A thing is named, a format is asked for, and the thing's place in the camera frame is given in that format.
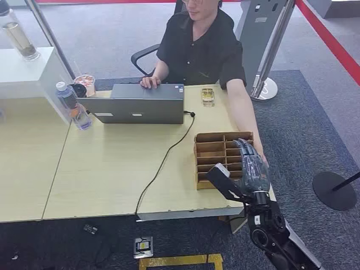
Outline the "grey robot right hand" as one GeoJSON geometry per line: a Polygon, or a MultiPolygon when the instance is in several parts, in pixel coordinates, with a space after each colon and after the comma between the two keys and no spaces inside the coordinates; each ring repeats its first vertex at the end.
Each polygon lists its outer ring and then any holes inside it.
{"type": "Polygon", "coordinates": [[[254,192],[269,192],[270,190],[269,168],[263,158],[245,139],[238,138],[232,142],[241,154],[242,177],[239,183],[240,190],[248,196],[254,192]]]}

